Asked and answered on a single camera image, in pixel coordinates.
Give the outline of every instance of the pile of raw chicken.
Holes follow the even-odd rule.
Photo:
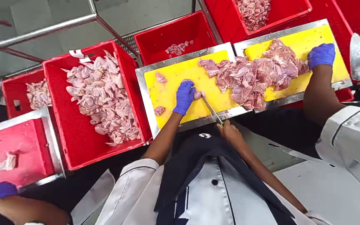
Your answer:
[[[249,31],[266,25],[272,0],[236,0],[238,10]]]
[[[31,109],[38,110],[52,106],[50,92],[48,91],[47,81],[45,79],[38,83],[27,84],[27,92]]]
[[[223,60],[215,64],[212,59],[200,59],[198,64],[206,69],[210,78],[216,76],[216,85],[222,91],[232,89],[232,99],[245,109],[262,111],[267,87],[274,91],[286,89],[291,79],[310,70],[308,61],[295,58],[293,50],[280,39],[273,39],[265,58],[248,61],[248,57],[236,57],[236,62]]]
[[[82,63],[67,72],[66,87],[77,100],[80,113],[91,116],[90,123],[95,131],[108,135],[109,146],[116,146],[128,140],[140,139],[129,98],[122,81],[116,55],[104,50],[104,58],[97,57],[94,63]]]
[[[172,44],[169,48],[165,50],[167,54],[175,54],[177,56],[183,54],[186,51],[186,47],[190,44],[194,44],[194,40],[186,41],[181,44]]]

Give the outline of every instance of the yellow cutting board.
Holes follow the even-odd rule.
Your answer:
[[[176,106],[176,91],[183,79],[192,79],[195,87],[199,91],[204,90],[206,99],[215,112],[222,112],[238,106],[230,97],[230,89],[227,89],[223,94],[220,92],[215,84],[216,78],[209,78],[206,70],[198,65],[199,59],[212,59],[215,63],[220,63],[222,60],[229,60],[229,57],[227,51],[224,50],[149,71],[144,74],[153,107],[163,106],[166,108],[166,111],[161,116],[156,116],[159,129],[165,125],[172,114],[172,110]],[[166,84],[157,82],[155,76],[157,71],[165,76],[167,79]],[[181,123],[210,114],[204,101],[199,99],[193,101],[186,115],[181,120]]]
[[[301,60],[307,60],[307,54],[312,50],[312,48],[323,43],[336,42],[328,24],[295,34],[290,34],[279,39],[296,53],[297,59]],[[269,50],[269,46],[271,44],[271,40],[255,44],[245,49],[244,53],[246,56],[250,57],[250,60],[260,59],[263,57],[262,54]],[[305,91],[311,76],[312,72],[308,72],[306,74],[300,75],[298,78],[292,79],[290,86],[284,90],[273,91],[274,86],[268,87],[265,92],[265,102],[284,98]],[[336,59],[333,64],[332,83],[348,79],[349,77],[350,76],[341,57],[340,50],[336,46]]]

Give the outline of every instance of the white chef jacket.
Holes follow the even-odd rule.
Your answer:
[[[141,159],[125,166],[96,225],[154,225],[157,217],[154,207],[163,170],[164,165],[159,166],[152,159]],[[275,190],[268,188],[295,216],[296,224],[315,225]],[[277,224],[266,202],[223,157],[205,162],[186,190],[186,202],[177,202],[176,207],[185,207],[179,218],[189,219],[187,224],[232,225],[234,220],[237,224]]]
[[[316,150],[324,161],[346,168],[360,182],[360,107],[347,106],[330,117]]]

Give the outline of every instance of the crate handle hole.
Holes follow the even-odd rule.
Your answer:
[[[15,110],[16,111],[21,111],[22,110],[20,108],[20,100],[13,100],[13,105],[15,105]]]

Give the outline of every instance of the metal grate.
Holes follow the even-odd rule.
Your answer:
[[[137,44],[136,44],[136,40],[134,40],[134,35],[129,35],[129,36],[126,36],[126,37],[123,37],[123,39],[134,49],[136,50],[138,53],[140,53],[138,51],[138,47],[137,47]],[[128,50],[126,48],[126,46],[124,46],[123,44],[121,44],[118,40],[115,40],[116,43],[118,43],[120,45],[120,47],[122,47],[128,54],[130,55],[133,55],[133,53]]]

